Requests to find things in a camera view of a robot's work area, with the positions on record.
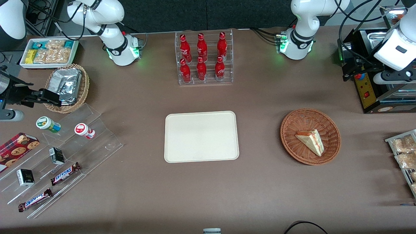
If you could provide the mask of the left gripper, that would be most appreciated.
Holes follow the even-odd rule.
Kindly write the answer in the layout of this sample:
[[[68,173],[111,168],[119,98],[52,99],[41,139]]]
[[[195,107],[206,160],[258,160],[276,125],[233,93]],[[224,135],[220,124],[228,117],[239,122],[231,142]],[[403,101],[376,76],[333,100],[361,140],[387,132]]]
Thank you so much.
[[[364,62],[361,59],[354,59],[352,62],[352,68],[342,70],[342,80],[347,82],[348,80],[362,80],[365,75],[373,76],[374,72],[378,71],[373,77],[373,82],[378,85],[388,84],[415,84],[416,75],[415,70],[404,69],[402,71],[383,71],[385,66],[378,62],[372,64],[370,62]]]

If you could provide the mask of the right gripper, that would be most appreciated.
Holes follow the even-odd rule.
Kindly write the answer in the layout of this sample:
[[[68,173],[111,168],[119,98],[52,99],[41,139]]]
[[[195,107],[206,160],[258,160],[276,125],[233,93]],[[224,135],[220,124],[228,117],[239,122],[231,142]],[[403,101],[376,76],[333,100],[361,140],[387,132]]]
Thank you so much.
[[[59,95],[48,89],[39,89],[33,92],[27,85],[17,83],[8,77],[1,77],[1,110],[0,121],[18,122],[25,117],[20,110],[7,109],[6,105],[22,105],[32,108],[35,103],[54,105],[61,107]]]

